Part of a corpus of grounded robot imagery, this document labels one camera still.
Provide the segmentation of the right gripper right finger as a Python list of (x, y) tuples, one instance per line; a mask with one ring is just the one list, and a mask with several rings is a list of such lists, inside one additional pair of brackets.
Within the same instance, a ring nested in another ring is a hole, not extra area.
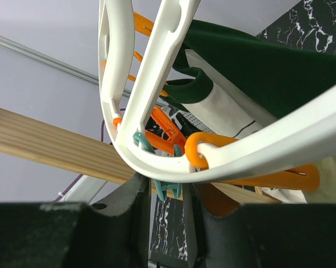
[(189, 267), (336, 267), (336, 204), (238, 204), (185, 184)]

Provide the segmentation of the white round clip hanger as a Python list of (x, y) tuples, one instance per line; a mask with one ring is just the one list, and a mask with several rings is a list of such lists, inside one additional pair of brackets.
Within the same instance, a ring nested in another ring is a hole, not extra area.
[[(135, 50), (131, 1), (100, 1), (98, 73), (100, 101), (110, 139), (120, 154), (132, 134), (163, 130), (150, 117), (157, 106), (171, 119), (177, 111), (160, 96), (170, 80), (184, 79), (173, 63), (198, 9), (199, 1), (162, 1), (125, 109), (120, 102)], [(173, 178), (179, 183), (238, 180), (300, 167), (336, 154), (336, 85), (300, 108), (242, 139), (200, 131), (180, 113), (171, 119), (186, 138), (185, 153)]]

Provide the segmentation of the cream sock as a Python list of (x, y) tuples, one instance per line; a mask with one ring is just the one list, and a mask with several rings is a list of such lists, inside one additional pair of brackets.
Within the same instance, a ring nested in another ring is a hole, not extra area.
[(314, 163), (320, 175), (320, 185), (314, 192), (304, 192), (308, 203), (336, 203), (336, 155)]

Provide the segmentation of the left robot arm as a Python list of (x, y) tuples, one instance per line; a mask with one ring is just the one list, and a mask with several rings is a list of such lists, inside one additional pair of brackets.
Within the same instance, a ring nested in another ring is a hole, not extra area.
[(90, 203), (107, 181), (79, 174), (69, 186), (58, 193), (55, 202)]

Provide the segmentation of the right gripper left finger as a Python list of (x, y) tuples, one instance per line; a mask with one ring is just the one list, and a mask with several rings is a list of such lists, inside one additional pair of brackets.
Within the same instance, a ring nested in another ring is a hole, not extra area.
[(0, 267), (147, 267), (151, 181), (87, 203), (0, 203)]

